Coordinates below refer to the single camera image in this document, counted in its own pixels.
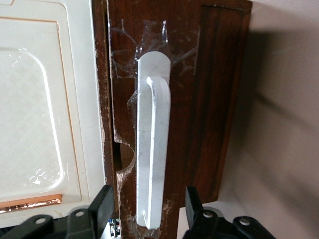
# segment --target clear tape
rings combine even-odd
[[[195,70],[197,56],[197,42],[199,31],[191,32],[187,35],[184,32],[172,30],[168,36],[167,21],[157,22],[144,20],[144,29],[139,43],[128,34],[125,29],[124,20],[121,21],[121,27],[111,27],[111,32],[116,32],[120,37],[128,38],[134,46],[134,49],[119,49],[111,53],[112,66],[119,78],[137,78],[137,61],[145,53],[150,51],[159,51],[164,53],[172,62],[172,68],[179,65],[179,75],[186,71]],[[178,39],[177,44],[182,44],[183,50],[176,50],[177,47],[169,43],[169,38]]]

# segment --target white handle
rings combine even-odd
[[[152,51],[138,61],[136,220],[160,227],[170,117],[170,60]]]

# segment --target dark wood panel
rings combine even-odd
[[[92,17],[96,49],[97,77],[99,84],[101,120],[104,135],[104,166],[106,184],[113,185],[113,138],[112,111],[110,108],[110,79],[107,54],[105,15],[106,8],[102,0],[92,1]]]
[[[141,42],[145,33],[159,34],[147,32],[144,20],[166,21],[169,49],[160,50],[172,60],[162,225],[155,231],[136,225],[133,161],[117,173],[123,238],[176,238],[187,185],[195,185],[205,202],[217,199],[250,9],[240,0],[108,1],[116,142],[135,149],[127,106],[135,89],[135,53],[147,43]]]

